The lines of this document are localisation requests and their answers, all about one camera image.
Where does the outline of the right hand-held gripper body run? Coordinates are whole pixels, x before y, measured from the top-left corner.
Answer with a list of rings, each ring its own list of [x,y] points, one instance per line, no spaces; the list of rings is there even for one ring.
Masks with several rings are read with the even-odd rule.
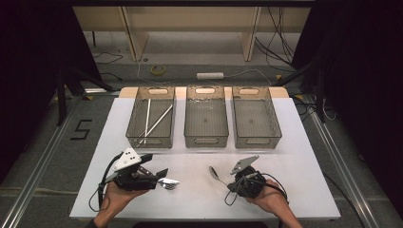
[[[235,176],[235,180],[227,185],[232,193],[236,193],[240,197],[254,199],[263,190],[266,179],[252,167],[252,163],[258,158],[259,155],[255,155],[236,162],[230,171],[230,174]]]

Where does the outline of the black metal stand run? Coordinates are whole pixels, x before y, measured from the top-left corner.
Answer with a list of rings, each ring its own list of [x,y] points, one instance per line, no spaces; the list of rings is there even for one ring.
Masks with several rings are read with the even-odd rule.
[[[61,125],[67,117],[67,102],[65,88],[67,88],[73,96],[85,97],[86,90],[81,84],[82,81],[90,81],[95,86],[104,89],[105,91],[116,91],[116,88],[107,85],[101,79],[97,79],[78,67],[63,66],[55,76],[56,91],[58,98],[58,125]]]
[[[275,83],[275,86],[285,86],[288,83],[296,80],[297,78],[303,76],[304,81],[301,85],[301,90],[307,90],[309,83],[316,82],[316,114],[319,119],[325,122],[325,111],[324,111],[324,70],[316,61],[311,61],[306,66],[293,72],[288,77],[279,82]]]

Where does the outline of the white chopstick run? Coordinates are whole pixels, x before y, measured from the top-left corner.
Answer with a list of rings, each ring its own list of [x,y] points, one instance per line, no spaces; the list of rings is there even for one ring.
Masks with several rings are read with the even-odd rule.
[[[169,108],[166,109],[166,111],[159,117],[159,119],[152,124],[151,126],[148,127],[148,135],[157,127],[157,125],[165,118],[165,116],[168,114],[168,112],[173,108],[173,105],[171,105]],[[143,138],[138,141],[137,147],[140,147],[141,145],[144,144],[144,133],[142,133],[140,136]]]
[[[147,136],[148,136],[150,107],[151,107],[151,99],[148,99],[147,107],[146,107],[145,128],[144,128],[144,144],[146,144]]]

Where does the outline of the beige wooden desk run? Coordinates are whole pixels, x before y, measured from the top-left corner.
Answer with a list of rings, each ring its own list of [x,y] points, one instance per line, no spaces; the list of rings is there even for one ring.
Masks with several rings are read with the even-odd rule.
[[[132,59],[139,60],[151,31],[236,32],[249,62],[259,32],[302,32],[309,7],[75,7],[84,31],[123,31]]]

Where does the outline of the person's left hand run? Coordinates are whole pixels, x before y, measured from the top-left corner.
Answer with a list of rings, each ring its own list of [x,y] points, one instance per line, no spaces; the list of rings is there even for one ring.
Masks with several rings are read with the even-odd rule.
[[[108,219],[111,222],[132,200],[145,193],[147,190],[126,191],[120,189],[115,182],[110,182],[106,187],[102,209],[95,218]]]

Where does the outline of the metal floor rail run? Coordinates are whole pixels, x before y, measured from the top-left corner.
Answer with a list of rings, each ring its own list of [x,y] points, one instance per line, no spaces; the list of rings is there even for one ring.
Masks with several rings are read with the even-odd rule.
[[[87,96],[113,96],[119,97],[120,91],[107,91],[103,88],[85,88],[85,94]]]
[[[0,228],[17,227],[80,102],[78,97],[67,98],[67,115],[61,123],[58,103],[53,100],[48,105],[33,138],[0,183]]]
[[[348,195],[349,201],[356,211],[363,228],[380,228],[379,223],[374,217],[373,210],[364,197],[361,189],[358,186],[352,172],[347,163],[344,161],[335,140],[332,137],[328,127],[321,121],[315,111],[311,112],[309,117],[317,129],[317,132],[324,142],[324,145],[331,157],[331,160],[336,167],[336,171],[345,188],[345,194]]]

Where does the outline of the black curtain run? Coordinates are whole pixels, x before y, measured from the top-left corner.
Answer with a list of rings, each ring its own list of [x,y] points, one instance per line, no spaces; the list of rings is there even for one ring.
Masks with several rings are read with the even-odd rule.
[[[0,183],[23,153],[58,83],[77,93],[100,72],[72,6],[0,0]]]
[[[304,89],[324,75],[355,146],[403,219],[403,0],[314,0],[296,68]]]

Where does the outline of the clear grey plastic bin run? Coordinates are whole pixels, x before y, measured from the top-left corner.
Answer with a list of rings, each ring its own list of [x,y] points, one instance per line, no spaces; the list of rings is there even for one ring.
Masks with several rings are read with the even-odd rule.
[[[225,147],[229,136],[224,87],[186,88],[184,132],[188,148]]]
[[[232,108],[236,148],[277,147],[282,133],[267,86],[233,86]]]
[[[143,138],[140,135],[144,133],[148,99],[151,99],[149,126],[154,124],[171,105],[173,105],[173,108],[148,135],[146,144],[137,147],[138,141]],[[125,133],[131,146],[135,148],[170,148],[172,146],[173,137],[174,108],[174,86],[139,87]]]

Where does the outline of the person's right hand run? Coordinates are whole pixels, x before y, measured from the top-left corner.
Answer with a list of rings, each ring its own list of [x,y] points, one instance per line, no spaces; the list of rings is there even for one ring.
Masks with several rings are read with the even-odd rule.
[[[246,198],[249,203],[253,203],[263,211],[279,216],[289,210],[289,205],[285,197],[279,191],[279,185],[272,180],[266,181],[266,186],[255,198]]]

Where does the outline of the metal spoon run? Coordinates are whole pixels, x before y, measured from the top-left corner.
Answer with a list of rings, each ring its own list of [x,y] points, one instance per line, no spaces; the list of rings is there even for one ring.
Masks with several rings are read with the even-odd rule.
[[[216,170],[214,169],[213,166],[209,166],[209,172],[210,172],[211,176],[213,177],[213,179],[215,179],[216,181],[219,181],[222,184],[224,184],[225,186],[227,186],[227,184],[223,180],[220,179],[218,173],[216,172]]]

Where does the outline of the white power strip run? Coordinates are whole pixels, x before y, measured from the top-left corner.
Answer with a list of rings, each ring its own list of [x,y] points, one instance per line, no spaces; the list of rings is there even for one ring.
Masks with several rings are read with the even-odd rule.
[[[224,78],[222,72],[204,72],[196,74],[198,80],[221,80]]]

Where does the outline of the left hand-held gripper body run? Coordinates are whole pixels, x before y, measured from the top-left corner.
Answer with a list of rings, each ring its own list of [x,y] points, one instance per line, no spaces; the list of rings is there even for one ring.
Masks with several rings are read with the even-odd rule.
[[[145,175],[139,172],[141,156],[132,147],[116,156],[108,165],[104,173],[104,183],[115,182],[126,191],[139,191],[154,189],[158,177]]]

